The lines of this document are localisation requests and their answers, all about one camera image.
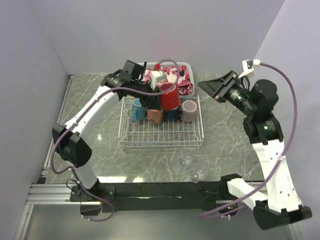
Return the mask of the clear glass cup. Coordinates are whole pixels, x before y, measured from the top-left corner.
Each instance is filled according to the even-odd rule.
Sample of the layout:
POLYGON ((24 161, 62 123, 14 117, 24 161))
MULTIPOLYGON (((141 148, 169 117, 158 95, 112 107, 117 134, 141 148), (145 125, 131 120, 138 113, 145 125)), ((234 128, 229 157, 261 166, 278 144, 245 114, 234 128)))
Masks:
POLYGON ((178 163, 185 169, 190 168, 195 161, 195 156, 193 153, 183 152, 178 155, 178 163))
POLYGON ((208 170, 204 166, 194 165, 190 169, 190 177, 193 183, 204 181, 208 176, 208 170))

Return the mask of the light blue mug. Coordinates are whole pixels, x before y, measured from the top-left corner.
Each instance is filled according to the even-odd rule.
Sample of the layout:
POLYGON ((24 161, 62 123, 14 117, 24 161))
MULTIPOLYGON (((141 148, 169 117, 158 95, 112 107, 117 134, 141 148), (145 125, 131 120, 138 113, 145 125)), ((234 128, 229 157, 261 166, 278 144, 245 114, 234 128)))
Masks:
POLYGON ((132 115, 131 121, 135 123, 136 121, 141 121, 145 118, 146 108, 142 106, 140 100, 136 98, 132 105, 132 115))

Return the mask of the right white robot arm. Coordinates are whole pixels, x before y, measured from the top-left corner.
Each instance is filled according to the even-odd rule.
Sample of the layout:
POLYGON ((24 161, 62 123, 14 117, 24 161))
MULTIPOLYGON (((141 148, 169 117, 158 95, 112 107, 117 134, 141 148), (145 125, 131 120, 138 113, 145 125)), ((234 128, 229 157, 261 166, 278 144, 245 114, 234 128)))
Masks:
POLYGON ((212 80, 201 81, 198 87, 218 103, 229 102, 245 118, 243 128, 257 154, 264 176, 267 193, 253 188, 240 175, 222 176, 219 193, 224 199, 235 197, 225 210, 243 202, 253 211, 254 219, 262 230, 293 224, 313 216, 310 207, 299 198, 287 164, 284 135, 273 114, 279 100, 277 86, 270 80, 259 79, 248 90, 234 71, 212 80))

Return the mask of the salmon pink mug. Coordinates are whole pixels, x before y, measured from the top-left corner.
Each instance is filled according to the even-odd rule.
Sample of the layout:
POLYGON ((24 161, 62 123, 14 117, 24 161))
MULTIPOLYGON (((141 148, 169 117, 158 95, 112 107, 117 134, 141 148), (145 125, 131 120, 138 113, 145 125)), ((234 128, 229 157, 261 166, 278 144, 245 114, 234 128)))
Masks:
POLYGON ((147 120, 152 125, 158 125, 162 122, 163 111, 160 109, 148 109, 147 120))

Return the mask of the dark blue mug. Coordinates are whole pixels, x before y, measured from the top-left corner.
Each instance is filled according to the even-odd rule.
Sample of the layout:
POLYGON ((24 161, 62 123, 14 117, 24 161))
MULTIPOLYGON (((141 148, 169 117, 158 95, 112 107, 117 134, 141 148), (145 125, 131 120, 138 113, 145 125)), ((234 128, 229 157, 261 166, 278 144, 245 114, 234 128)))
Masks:
POLYGON ((174 108, 171 110, 164 110, 163 111, 164 115, 163 115, 163 119, 164 121, 175 121, 178 120, 180 117, 180 108, 174 108))

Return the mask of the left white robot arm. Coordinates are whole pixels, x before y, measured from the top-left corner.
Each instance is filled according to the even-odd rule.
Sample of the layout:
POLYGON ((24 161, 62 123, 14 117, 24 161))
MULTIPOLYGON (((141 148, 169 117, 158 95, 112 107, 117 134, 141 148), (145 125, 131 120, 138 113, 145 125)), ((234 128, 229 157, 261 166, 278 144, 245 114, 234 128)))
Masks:
POLYGON ((87 143, 91 131, 123 97, 137 98, 142 106, 160 107, 159 83, 166 81, 167 75, 156 64, 154 69, 127 60, 123 69, 106 75, 91 99, 65 124, 55 124, 52 128, 54 147, 52 154, 58 154, 68 164, 76 181, 83 187, 82 195, 88 201, 100 195, 100 182, 90 164, 92 149, 87 143))

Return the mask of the mauve purple mug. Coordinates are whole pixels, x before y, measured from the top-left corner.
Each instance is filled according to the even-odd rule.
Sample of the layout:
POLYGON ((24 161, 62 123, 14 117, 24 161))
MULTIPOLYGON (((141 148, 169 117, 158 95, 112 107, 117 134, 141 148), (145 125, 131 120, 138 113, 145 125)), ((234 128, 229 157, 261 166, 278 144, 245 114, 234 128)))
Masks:
POLYGON ((193 122, 197 117, 197 104, 192 100, 185 100, 181 104, 181 120, 183 122, 193 122))

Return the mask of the red mug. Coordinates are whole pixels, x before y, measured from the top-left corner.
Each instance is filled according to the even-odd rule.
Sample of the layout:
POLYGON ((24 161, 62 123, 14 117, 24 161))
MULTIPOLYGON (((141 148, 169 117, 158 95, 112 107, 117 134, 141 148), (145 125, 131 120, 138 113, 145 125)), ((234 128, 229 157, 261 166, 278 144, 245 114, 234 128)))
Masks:
POLYGON ((162 109, 166 111, 174 110, 178 108, 180 105, 180 95, 179 95, 179 90, 176 84, 165 83, 165 84, 162 84, 159 87, 159 89, 161 92, 165 92, 171 87, 173 87, 171 91, 159 96, 160 105, 162 109))

